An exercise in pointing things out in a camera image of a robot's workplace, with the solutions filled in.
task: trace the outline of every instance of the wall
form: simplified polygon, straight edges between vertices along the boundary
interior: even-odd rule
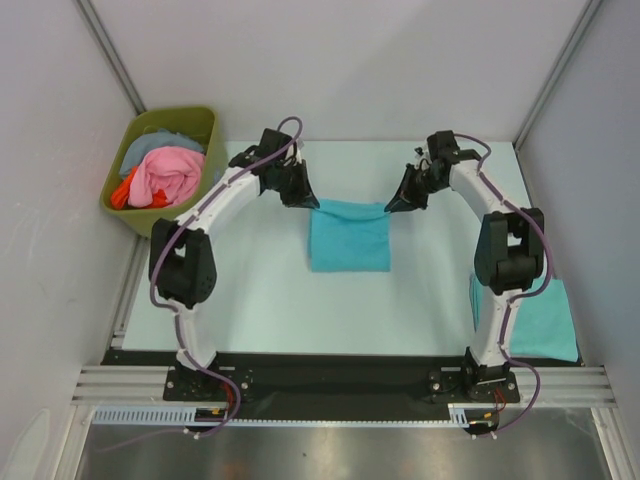
[[[69,0],[4,5],[0,60],[0,471],[47,408],[44,478],[80,366],[106,345],[133,245],[98,208],[133,113]]]
[[[94,3],[147,107],[213,105],[227,139],[295,113],[307,139],[512,140],[585,0]]]
[[[521,157],[546,210],[579,340],[640,450],[640,2],[605,2]]]

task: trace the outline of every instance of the pink cloth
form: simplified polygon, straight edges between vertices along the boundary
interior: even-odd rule
[[[188,148],[160,147],[147,153],[131,181],[129,205],[143,208],[163,190],[168,206],[180,205],[198,188],[204,155]]]

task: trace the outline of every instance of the blue gray towel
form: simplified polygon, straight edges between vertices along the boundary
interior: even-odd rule
[[[191,140],[180,133],[171,133],[169,130],[161,128],[155,133],[145,133],[133,141],[122,160],[122,165],[118,172],[120,177],[127,178],[131,173],[131,169],[140,165],[147,153],[160,147],[183,147],[198,153],[204,153],[202,145],[195,140]]]
[[[542,278],[533,282],[535,290]],[[484,287],[475,275],[471,276],[471,310],[477,329]],[[569,300],[561,280],[551,280],[540,295],[522,300],[511,337],[511,354],[516,357],[578,360],[576,334],[569,310]]]
[[[311,271],[390,271],[389,225],[382,203],[320,200],[320,208],[311,211]]]

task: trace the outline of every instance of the teal cloth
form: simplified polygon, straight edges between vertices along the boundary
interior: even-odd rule
[[[320,200],[311,210],[311,271],[389,272],[389,217],[382,203]]]
[[[147,153],[160,147],[183,147],[198,153],[204,153],[202,145],[195,140],[191,140],[181,133],[171,133],[169,130],[161,128],[157,132],[140,135],[131,143],[118,172],[120,178],[127,178],[133,167],[137,167],[142,163]]]
[[[540,287],[542,281],[542,278],[536,279],[531,291]],[[478,278],[472,275],[469,295],[476,329],[484,288]],[[511,337],[511,355],[555,358],[569,362],[578,360],[569,300],[561,280],[551,280],[540,295],[522,300]]]

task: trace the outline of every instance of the green laundry basket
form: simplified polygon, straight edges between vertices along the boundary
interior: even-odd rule
[[[166,128],[170,132],[182,133],[205,149],[202,178],[196,193],[186,202],[176,207],[135,209],[125,207],[116,210],[111,205],[111,195],[122,183],[118,174],[122,160],[133,141],[145,133],[157,132]],[[173,220],[181,213],[193,207],[213,186],[214,179],[220,178],[227,168],[228,157],[224,142],[218,131],[218,119],[210,108],[204,106],[163,108],[150,110],[134,118],[120,143],[107,180],[102,187],[100,204],[107,213],[115,215],[143,237],[151,236],[151,228],[159,218]]]

